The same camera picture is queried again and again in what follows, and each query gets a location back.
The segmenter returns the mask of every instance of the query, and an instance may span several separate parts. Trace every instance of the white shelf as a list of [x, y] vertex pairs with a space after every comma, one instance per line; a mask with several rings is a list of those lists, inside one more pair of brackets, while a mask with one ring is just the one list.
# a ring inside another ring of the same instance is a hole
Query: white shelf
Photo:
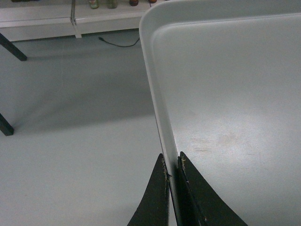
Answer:
[[17, 41], [133, 29], [139, 27], [148, 9], [147, 0], [140, 0], [135, 7], [129, 5], [129, 0], [118, 0], [115, 9], [107, 8], [105, 0], [100, 0], [97, 9], [91, 9], [87, 0], [76, 0], [73, 18], [72, 0], [0, 0], [0, 33]]
[[70, 18], [72, 0], [0, 1], [0, 27], [40, 25], [45, 20], [63, 23]]
[[87, 1], [76, 0], [76, 27], [79, 34], [139, 28], [141, 17], [150, 7], [147, 0], [140, 0], [134, 7], [129, 0], [118, 0], [117, 8], [108, 9], [105, 0], [100, 0], [99, 8], [91, 9]]

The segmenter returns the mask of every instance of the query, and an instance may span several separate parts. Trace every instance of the tray surface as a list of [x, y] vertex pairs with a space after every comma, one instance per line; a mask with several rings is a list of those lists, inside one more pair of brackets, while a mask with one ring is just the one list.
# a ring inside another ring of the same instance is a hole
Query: tray surface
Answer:
[[225, 2], [216, 19], [202, 13], [221, 1], [175, 1], [141, 22], [163, 152], [170, 168], [185, 152], [247, 224], [300, 225], [301, 7]]

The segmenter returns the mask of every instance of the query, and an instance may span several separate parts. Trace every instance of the black cable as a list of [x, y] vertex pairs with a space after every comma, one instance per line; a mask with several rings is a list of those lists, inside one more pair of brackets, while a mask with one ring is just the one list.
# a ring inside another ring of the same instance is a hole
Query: black cable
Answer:
[[104, 40], [102, 37], [98, 37], [98, 39], [99, 39], [100, 41], [103, 41], [103, 42], [108, 43], [108, 44], [113, 45], [113, 46], [124, 47], [124, 48], [126, 48], [126, 47], [131, 47], [131, 46], [136, 45], [137, 42], [140, 40], [140, 37], [138, 38], [138, 40], [137, 40], [133, 45], [129, 45], [129, 46], [120, 46], [120, 45], [117, 45], [117, 44], [113, 44], [113, 43], [110, 43], [110, 42]]

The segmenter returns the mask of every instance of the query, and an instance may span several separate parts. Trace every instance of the bottle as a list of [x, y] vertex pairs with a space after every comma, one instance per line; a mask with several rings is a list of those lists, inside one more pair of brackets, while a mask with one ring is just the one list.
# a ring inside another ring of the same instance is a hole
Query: bottle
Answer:
[[89, 4], [90, 4], [90, 8], [92, 9], [96, 9], [98, 8], [98, 0], [88, 0], [89, 1]]
[[137, 6], [139, 3], [139, 0], [130, 0], [130, 5], [131, 6]]
[[107, 0], [108, 8], [117, 8], [118, 2], [117, 0]]

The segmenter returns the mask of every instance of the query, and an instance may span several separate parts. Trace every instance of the table leg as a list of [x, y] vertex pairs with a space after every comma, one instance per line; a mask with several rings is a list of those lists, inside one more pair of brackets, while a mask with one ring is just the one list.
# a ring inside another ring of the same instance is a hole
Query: table leg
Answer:
[[11, 136], [14, 134], [14, 129], [11, 127], [8, 121], [5, 120], [2, 114], [0, 114], [0, 130], [5, 136]]
[[13, 43], [11, 43], [7, 38], [5, 38], [0, 33], [0, 44], [6, 48], [9, 52], [11, 52], [15, 57], [17, 57], [21, 61], [27, 60], [27, 56], [24, 55]]

